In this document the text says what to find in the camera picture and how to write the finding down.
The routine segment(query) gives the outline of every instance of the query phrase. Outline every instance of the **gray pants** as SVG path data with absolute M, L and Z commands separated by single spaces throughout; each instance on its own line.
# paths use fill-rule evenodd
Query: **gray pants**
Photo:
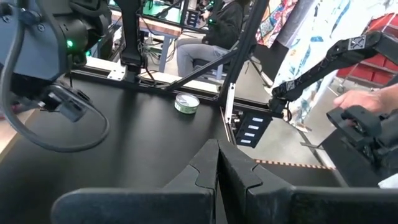
M 201 39 L 180 39 L 176 43 L 178 75 L 186 77 L 193 72 L 193 60 L 202 59 L 211 62 L 228 53 L 221 47 L 203 44 Z

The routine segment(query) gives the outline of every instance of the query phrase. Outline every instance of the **person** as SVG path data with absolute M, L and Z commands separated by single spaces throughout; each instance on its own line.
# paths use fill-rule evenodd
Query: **person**
M 243 9 L 250 0 L 224 0 L 223 8 L 217 12 L 215 23 L 209 25 L 207 35 L 202 39 L 179 39 L 176 43 L 178 75 L 185 77 L 193 72 L 193 60 L 212 61 L 226 54 L 236 41 L 242 29 Z M 202 14 L 205 19 L 210 12 Z
M 373 113 L 391 113 L 398 109 L 398 83 L 374 92 L 351 90 L 334 100 L 335 107 L 347 109 L 359 105 Z

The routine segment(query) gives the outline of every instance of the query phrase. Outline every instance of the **bolt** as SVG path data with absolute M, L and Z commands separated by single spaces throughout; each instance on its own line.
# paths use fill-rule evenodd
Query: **bolt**
M 2 17 L 2 20 L 4 21 L 4 22 L 10 22 L 10 17 L 8 17 L 8 16 L 3 16 Z
M 44 32 L 45 27 L 43 26 L 43 24 L 39 24 L 39 25 L 37 25 L 37 29 L 38 29 L 40 32 Z

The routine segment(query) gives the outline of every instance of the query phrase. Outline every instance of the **green led light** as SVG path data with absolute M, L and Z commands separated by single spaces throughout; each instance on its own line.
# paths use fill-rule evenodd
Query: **green led light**
M 67 40 L 68 47 L 73 47 L 73 42 L 71 40 Z

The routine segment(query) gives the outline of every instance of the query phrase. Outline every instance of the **black jacket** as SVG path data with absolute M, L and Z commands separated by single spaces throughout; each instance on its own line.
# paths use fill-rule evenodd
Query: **black jacket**
M 239 39 L 242 22 L 242 5 L 231 2 L 217 13 L 215 24 L 209 24 L 209 31 L 202 42 L 230 49 Z

